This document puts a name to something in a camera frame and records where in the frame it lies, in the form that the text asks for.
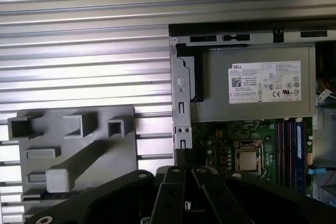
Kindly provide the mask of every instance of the red wire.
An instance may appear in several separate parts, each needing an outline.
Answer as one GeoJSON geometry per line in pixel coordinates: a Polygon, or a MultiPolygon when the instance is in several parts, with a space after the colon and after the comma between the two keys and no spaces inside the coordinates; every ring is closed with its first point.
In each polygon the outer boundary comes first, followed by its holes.
{"type": "Polygon", "coordinates": [[[332,177],[333,177],[335,174],[336,174],[336,170],[334,170],[334,171],[332,172],[332,174],[330,175],[330,177],[328,178],[328,180],[323,184],[323,186],[326,186],[326,185],[330,182],[330,180],[332,179],[332,177]]]}

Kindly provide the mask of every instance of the screw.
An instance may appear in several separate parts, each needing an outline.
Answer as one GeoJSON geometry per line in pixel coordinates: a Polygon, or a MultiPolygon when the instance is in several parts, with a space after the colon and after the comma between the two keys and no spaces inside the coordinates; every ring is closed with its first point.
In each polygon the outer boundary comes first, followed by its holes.
{"type": "Polygon", "coordinates": [[[52,223],[53,220],[54,220],[54,219],[53,219],[53,217],[51,217],[51,216],[44,216],[44,217],[38,219],[38,220],[35,222],[35,224],[50,224],[50,223],[52,223]]]}
{"type": "Polygon", "coordinates": [[[200,173],[205,173],[205,172],[206,172],[206,169],[204,169],[204,168],[199,168],[199,169],[197,169],[197,171],[200,172],[200,173]]]}
{"type": "Polygon", "coordinates": [[[239,174],[239,173],[233,173],[232,177],[234,177],[234,178],[241,178],[241,174],[239,174]]]}

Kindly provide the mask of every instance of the blue ram stick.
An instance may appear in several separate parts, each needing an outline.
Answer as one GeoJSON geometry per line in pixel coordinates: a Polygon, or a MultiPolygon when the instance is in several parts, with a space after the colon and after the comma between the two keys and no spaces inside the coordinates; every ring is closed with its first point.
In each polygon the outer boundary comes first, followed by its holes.
{"type": "Polygon", "coordinates": [[[293,140],[293,164],[295,189],[301,194],[306,193],[306,161],[305,161],[305,127],[303,123],[295,123],[293,140]]]}

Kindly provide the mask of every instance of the open computer tower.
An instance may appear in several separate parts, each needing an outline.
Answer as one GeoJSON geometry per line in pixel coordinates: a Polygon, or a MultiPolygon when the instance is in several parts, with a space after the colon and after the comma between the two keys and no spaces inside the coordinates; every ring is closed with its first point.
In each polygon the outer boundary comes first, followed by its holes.
{"type": "Polygon", "coordinates": [[[169,31],[175,148],[333,205],[336,19],[169,31]]]}

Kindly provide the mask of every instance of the blue connector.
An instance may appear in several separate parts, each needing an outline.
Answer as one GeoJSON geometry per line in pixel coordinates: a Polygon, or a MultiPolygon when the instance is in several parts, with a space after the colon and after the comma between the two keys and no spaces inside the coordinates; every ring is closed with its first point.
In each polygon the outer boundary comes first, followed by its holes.
{"type": "Polygon", "coordinates": [[[325,168],[315,168],[315,169],[308,169],[308,174],[310,175],[315,175],[315,174],[319,174],[319,173],[326,173],[327,169],[325,168]]]}

